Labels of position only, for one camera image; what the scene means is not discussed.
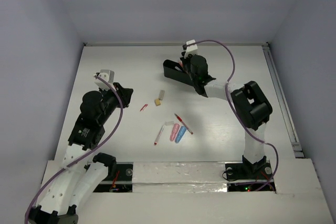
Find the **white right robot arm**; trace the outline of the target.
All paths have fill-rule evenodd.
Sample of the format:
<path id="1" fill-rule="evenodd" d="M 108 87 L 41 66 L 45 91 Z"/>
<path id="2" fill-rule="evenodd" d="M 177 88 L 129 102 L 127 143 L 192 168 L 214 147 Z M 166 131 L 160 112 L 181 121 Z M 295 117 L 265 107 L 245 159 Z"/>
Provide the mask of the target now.
<path id="1" fill-rule="evenodd" d="M 245 130 L 245 149 L 241 171 L 248 178 L 258 175 L 266 163 L 265 129 L 272 106 L 255 81 L 242 86 L 217 81 L 208 74 L 206 59 L 182 52 L 181 62 L 195 91 L 207 98 L 225 100 Z"/>

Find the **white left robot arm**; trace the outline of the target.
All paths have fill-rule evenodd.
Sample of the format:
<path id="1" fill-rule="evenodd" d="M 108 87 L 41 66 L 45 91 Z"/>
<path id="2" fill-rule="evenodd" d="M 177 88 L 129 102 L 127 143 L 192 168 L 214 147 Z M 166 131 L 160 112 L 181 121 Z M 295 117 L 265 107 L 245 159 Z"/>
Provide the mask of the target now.
<path id="1" fill-rule="evenodd" d="M 119 83 L 98 84 L 97 91 L 83 95 L 60 170 L 38 191 L 25 213 L 25 223 L 77 223 L 78 212 L 95 188 L 115 178 L 117 161 L 98 151 L 107 140 L 104 124 L 115 109 L 124 110 L 133 89 Z"/>

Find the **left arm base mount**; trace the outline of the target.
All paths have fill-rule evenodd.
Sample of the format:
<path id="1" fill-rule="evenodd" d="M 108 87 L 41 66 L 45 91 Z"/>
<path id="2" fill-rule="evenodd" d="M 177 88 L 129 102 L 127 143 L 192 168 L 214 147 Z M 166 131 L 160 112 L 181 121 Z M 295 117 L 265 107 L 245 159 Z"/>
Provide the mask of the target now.
<path id="1" fill-rule="evenodd" d="M 133 163 L 117 163 L 114 175 L 105 178 L 94 190 L 95 193 L 131 193 L 133 191 Z"/>

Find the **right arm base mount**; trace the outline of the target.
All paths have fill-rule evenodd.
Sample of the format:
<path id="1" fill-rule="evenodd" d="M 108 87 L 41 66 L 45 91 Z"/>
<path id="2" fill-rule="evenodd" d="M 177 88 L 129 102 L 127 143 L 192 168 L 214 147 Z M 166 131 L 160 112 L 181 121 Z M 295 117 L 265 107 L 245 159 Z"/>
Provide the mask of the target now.
<path id="1" fill-rule="evenodd" d="M 226 163 L 222 178 L 228 192 L 276 191 L 270 163 L 251 174 L 243 163 Z"/>

